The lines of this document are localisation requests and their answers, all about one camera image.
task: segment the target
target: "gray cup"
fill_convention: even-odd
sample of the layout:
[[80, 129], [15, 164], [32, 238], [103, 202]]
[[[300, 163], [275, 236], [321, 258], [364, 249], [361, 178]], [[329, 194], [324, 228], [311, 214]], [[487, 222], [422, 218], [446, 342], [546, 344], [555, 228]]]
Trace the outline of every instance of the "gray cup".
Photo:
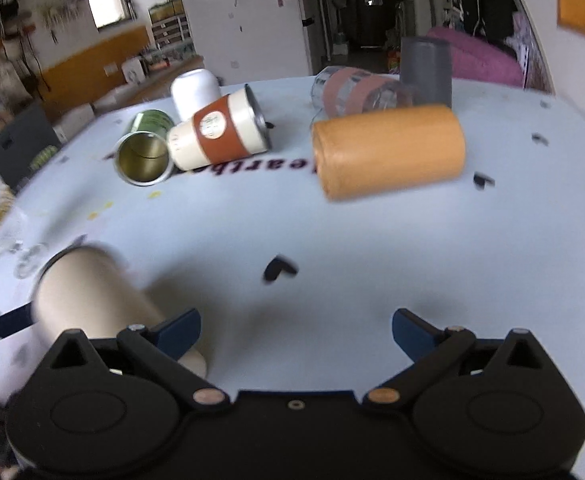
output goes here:
[[400, 72], [401, 82], [416, 90], [416, 105], [452, 108], [450, 43], [437, 38], [403, 38]]

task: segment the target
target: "pink stripe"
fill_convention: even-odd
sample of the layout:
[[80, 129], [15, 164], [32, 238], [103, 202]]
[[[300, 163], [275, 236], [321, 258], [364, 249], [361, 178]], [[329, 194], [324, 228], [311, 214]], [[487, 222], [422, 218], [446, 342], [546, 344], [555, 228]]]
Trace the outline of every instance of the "pink stripe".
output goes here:
[[385, 85], [389, 78], [378, 74], [372, 74], [370, 77], [366, 77], [359, 81], [345, 102], [345, 114], [353, 115], [360, 114], [363, 111], [363, 105], [371, 92]]
[[346, 66], [341, 70], [337, 70], [323, 85], [323, 110], [325, 110], [328, 117], [337, 117], [336, 99], [339, 90], [350, 76], [355, 72], [359, 72], [359, 70], [358, 68]]

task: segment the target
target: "pink chair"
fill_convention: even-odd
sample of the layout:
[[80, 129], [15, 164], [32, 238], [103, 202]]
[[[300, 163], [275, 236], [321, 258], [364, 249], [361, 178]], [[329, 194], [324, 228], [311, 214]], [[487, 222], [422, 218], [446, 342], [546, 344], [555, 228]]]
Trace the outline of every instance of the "pink chair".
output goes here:
[[523, 88], [519, 62], [495, 46], [451, 28], [434, 27], [427, 35], [450, 43], [453, 77]]

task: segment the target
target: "green can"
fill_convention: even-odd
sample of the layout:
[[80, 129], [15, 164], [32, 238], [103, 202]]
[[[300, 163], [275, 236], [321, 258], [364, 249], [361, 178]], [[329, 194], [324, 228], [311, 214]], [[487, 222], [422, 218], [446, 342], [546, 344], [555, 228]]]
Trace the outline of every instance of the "green can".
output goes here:
[[115, 150], [119, 176], [135, 186], [152, 186], [172, 174], [175, 165], [168, 151], [168, 133], [175, 123], [160, 110], [146, 110], [132, 120]]

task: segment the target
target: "orange cylinder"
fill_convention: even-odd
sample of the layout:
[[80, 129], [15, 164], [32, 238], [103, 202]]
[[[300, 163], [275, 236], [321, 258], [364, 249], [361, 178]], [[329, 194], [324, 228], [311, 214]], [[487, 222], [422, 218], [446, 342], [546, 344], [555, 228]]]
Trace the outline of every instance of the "orange cylinder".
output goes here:
[[313, 148], [329, 200], [454, 178], [466, 158], [461, 125], [443, 105], [320, 121], [313, 126]]

